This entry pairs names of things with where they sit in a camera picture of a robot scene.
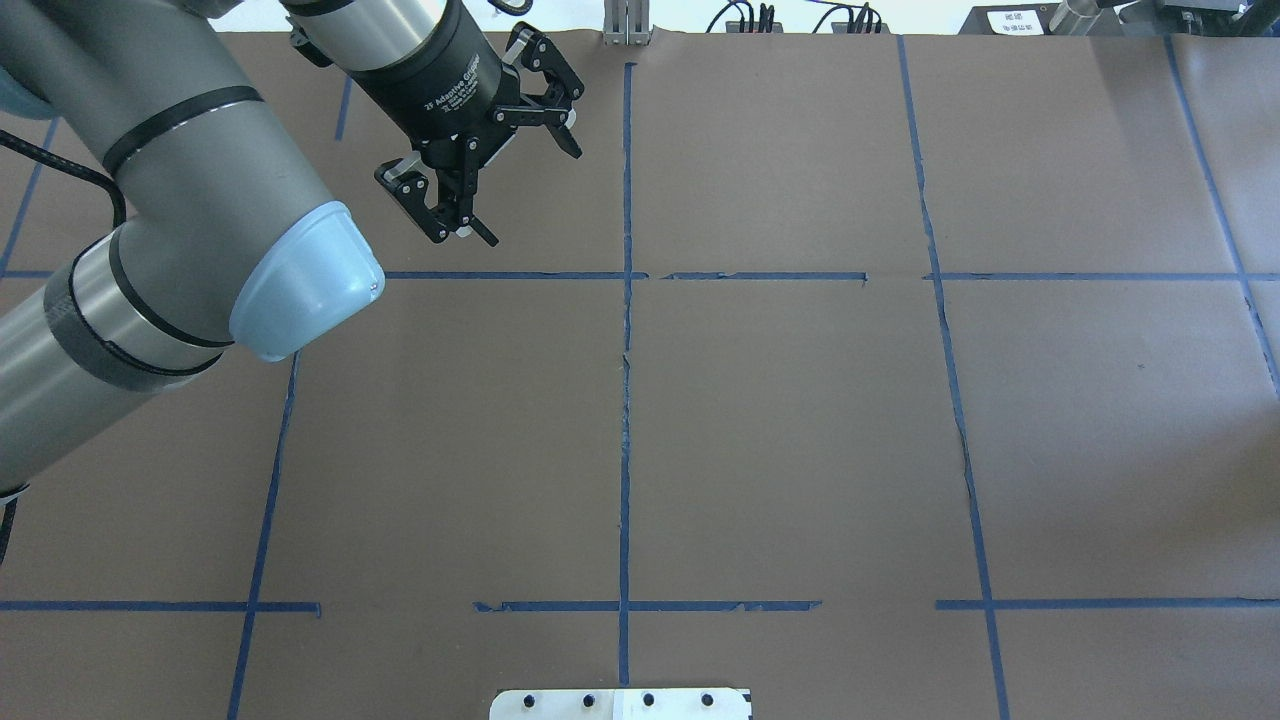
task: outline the white wall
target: white wall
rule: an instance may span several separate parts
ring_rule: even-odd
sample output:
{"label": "white wall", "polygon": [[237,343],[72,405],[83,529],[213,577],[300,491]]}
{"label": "white wall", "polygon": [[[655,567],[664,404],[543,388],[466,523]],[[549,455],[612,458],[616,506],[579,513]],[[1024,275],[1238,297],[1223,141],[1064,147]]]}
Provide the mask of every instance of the white wall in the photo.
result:
{"label": "white wall", "polygon": [[[485,0],[465,0],[471,14],[484,29],[509,29],[513,18],[504,15]],[[995,4],[998,0],[987,0]],[[827,5],[806,0],[777,0],[777,19],[787,31],[809,32],[827,10]],[[724,5],[722,0],[653,0],[652,19],[655,26],[685,32],[703,32],[707,23]],[[890,23],[893,32],[952,35],[969,14],[974,0],[879,0],[873,6]],[[736,18],[730,10],[726,18]],[[595,28],[604,24],[603,0],[534,0],[534,9],[522,19],[539,29]],[[845,19],[836,13],[831,19]],[[246,0],[239,8],[216,20],[214,27],[223,31],[288,29],[284,10],[276,0]]]}

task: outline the light blue joint cap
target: light blue joint cap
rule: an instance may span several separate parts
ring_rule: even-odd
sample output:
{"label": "light blue joint cap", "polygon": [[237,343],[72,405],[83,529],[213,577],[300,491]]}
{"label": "light blue joint cap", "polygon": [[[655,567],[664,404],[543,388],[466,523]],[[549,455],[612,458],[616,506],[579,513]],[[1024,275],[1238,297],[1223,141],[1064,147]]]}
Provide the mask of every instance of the light blue joint cap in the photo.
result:
{"label": "light blue joint cap", "polygon": [[230,332],[268,363],[378,300],[387,275],[337,200],[311,210],[266,251],[232,307]]}
{"label": "light blue joint cap", "polygon": [[5,72],[4,65],[0,65],[0,110],[32,120],[51,120],[58,117],[52,105],[23,87],[20,82]]}

